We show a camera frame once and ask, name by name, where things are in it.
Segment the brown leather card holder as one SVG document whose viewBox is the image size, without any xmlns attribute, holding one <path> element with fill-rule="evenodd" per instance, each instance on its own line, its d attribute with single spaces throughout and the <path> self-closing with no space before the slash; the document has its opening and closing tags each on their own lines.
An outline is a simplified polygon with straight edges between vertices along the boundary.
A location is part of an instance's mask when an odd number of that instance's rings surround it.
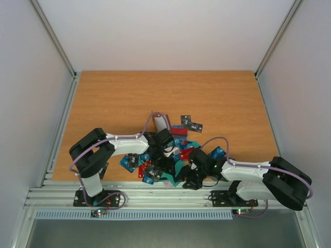
<svg viewBox="0 0 331 248">
<path fill-rule="evenodd" d="M 152 112 L 152 121 L 156 132 L 160 132 L 163 129 L 171 130 L 170 120 L 168 115 L 161 114 L 159 112 Z"/>
</svg>

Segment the teal striped card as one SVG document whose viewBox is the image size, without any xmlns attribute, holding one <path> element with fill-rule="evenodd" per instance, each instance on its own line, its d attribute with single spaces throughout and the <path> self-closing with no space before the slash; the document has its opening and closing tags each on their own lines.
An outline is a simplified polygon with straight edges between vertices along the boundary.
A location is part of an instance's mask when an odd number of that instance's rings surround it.
<svg viewBox="0 0 331 248">
<path fill-rule="evenodd" d="M 179 148 L 179 151 L 182 152 L 190 148 L 199 148 L 201 147 L 197 141 L 189 141 L 184 139 L 175 140 L 175 146 Z"/>
</svg>

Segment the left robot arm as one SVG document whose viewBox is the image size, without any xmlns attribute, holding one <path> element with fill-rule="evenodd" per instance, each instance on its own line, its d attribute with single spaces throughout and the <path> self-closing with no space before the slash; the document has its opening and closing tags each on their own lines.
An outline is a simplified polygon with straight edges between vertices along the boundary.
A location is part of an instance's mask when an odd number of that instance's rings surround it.
<svg viewBox="0 0 331 248">
<path fill-rule="evenodd" d="M 147 167 L 146 174 L 154 181 L 158 181 L 157 176 L 163 173 L 175 176 L 172 158 L 175 147 L 167 147 L 172 142 L 174 139 L 168 129 L 134 135 L 108 134 L 102 128 L 91 131 L 69 149 L 72 159 L 69 170 L 78 176 L 85 204 L 94 207 L 107 200 L 99 171 L 113 156 L 147 154 L 151 165 Z"/>
</svg>

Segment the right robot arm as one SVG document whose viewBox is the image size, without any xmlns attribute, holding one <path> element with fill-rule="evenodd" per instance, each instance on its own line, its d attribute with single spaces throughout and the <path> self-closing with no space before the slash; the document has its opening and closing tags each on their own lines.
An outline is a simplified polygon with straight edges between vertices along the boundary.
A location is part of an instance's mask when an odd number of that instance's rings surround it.
<svg viewBox="0 0 331 248">
<path fill-rule="evenodd" d="M 276 200 L 291 210 L 301 211 L 312 197 L 311 178 L 282 157 L 260 163 L 240 162 L 215 158 L 195 148 L 175 181 L 184 182 L 185 189 L 198 190 L 206 178 L 231 182 L 227 201 L 233 206 L 249 200 Z"/>
</svg>

